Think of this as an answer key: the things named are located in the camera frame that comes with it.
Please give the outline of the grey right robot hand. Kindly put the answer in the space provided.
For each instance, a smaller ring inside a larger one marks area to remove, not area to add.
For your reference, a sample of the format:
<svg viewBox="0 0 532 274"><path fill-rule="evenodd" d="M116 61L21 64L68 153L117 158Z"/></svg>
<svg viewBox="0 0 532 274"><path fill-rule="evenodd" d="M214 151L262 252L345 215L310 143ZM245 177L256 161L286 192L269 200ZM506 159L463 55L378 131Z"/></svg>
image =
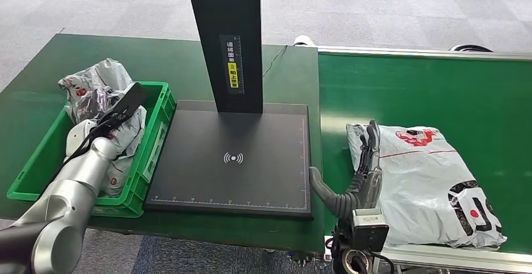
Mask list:
<svg viewBox="0 0 532 274"><path fill-rule="evenodd" d="M381 192L382 170L380 167L380 128L375 120L361 125L364 132L358 134L360 141L359 164L348 188L335 193L322 180L316 167L309 168L309 181L326 209L338 219L351 219L357 209L376 207Z"/></svg>

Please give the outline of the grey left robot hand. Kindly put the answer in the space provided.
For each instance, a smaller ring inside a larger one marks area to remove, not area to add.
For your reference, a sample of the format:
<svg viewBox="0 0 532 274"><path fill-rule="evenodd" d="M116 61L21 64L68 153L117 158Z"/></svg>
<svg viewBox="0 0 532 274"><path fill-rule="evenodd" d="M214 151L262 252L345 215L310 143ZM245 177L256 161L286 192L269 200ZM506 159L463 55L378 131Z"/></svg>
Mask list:
<svg viewBox="0 0 532 274"><path fill-rule="evenodd" d="M146 93L141 84L137 82L133 83L125 94L98 121L98 124L109 127L120 126L135 114L145 97Z"/></svg>

